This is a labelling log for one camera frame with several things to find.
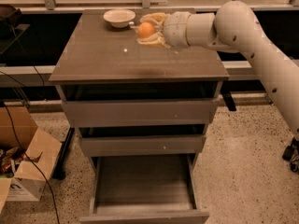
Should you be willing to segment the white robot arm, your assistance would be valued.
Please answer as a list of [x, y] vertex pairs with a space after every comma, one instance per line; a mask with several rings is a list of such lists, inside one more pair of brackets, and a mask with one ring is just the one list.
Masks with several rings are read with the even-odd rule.
[[142, 16], [138, 28], [143, 29], [146, 22], [151, 27], [137, 39], [144, 46], [241, 53], [293, 136], [299, 138], [299, 66], [266, 36], [250, 7], [231, 1], [215, 14], [155, 12]]

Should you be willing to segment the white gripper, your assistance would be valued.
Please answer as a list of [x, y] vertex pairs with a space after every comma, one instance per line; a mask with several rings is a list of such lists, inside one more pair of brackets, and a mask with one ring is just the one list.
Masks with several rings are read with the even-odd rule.
[[162, 34], [150, 35], [147, 38], [138, 38], [137, 42], [144, 46], [158, 46], [164, 47], [165, 42], [171, 48], [185, 49], [187, 48], [188, 41], [186, 38], [187, 22], [191, 16], [190, 12], [175, 12], [169, 14], [163, 12], [155, 12], [144, 15], [140, 21], [150, 22], [163, 28]]

